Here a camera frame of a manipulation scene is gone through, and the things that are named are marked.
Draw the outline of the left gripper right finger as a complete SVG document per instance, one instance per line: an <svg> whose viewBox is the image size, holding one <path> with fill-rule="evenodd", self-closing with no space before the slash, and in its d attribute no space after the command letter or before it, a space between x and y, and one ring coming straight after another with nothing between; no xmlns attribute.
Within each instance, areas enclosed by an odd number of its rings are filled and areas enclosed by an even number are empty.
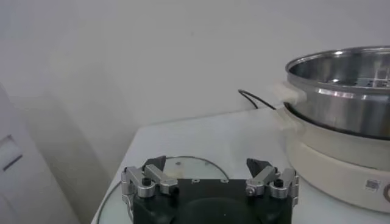
<svg viewBox="0 0 390 224"><path fill-rule="evenodd" d="M270 197L278 200L290 198L292 207L299 201L299 176L294 169L286 168L282 172L268 161L248 158L247 168L252 178L246 180L248 197L263 196L266 190Z"/></svg>

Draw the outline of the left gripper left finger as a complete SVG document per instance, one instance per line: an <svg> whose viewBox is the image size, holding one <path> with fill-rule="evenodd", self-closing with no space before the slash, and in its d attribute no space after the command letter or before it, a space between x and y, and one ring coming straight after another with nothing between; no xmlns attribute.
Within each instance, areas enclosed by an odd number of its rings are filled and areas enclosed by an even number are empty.
<svg viewBox="0 0 390 224"><path fill-rule="evenodd" d="M163 195L174 195L179 190L178 179L163 173L166 156L147 159L139 168L125 167L121 172L122 200L127 205L127 213L134 219L135 198L148 199L156 195L156 188Z"/></svg>

